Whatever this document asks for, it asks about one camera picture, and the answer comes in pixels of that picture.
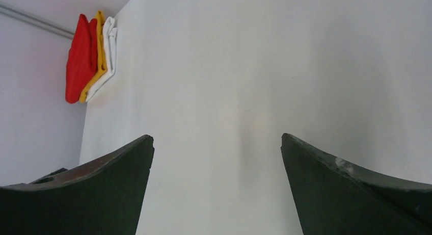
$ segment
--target red folded cloth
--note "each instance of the red folded cloth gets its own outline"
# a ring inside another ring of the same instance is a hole
[[[81,14],[76,25],[66,64],[65,98],[68,103],[76,103],[79,100],[81,91],[96,73],[97,51],[96,62],[93,64],[94,46],[92,45],[90,33],[87,18]]]

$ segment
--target white wall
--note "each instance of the white wall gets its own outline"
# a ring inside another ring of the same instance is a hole
[[[431,13],[432,0],[131,0],[81,160],[155,138],[138,234],[301,234],[284,132],[432,183]]]
[[[86,106],[65,101],[70,40],[0,15],[0,186],[78,165]]]

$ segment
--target white folded cloth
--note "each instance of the white folded cloth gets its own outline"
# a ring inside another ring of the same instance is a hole
[[[108,17],[103,25],[102,35],[103,50],[106,57],[106,72],[90,87],[86,101],[89,101],[99,88],[116,73],[117,28],[114,27],[114,23],[114,18]]]

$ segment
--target pipe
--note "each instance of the pipe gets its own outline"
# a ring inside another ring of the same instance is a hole
[[[3,2],[0,2],[0,13],[70,40],[74,35],[73,32],[67,30],[66,28],[58,26],[53,22],[26,11],[11,7]]]

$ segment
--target yellow folded cloth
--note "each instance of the yellow folded cloth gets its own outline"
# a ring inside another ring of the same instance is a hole
[[[79,102],[86,102],[87,92],[90,87],[106,72],[106,58],[105,51],[103,50],[103,35],[102,35],[102,26],[105,23],[105,17],[101,10],[97,11],[96,16],[97,19],[96,33],[98,36],[97,39],[97,71],[93,78],[87,83],[84,87],[81,95],[79,96]]]

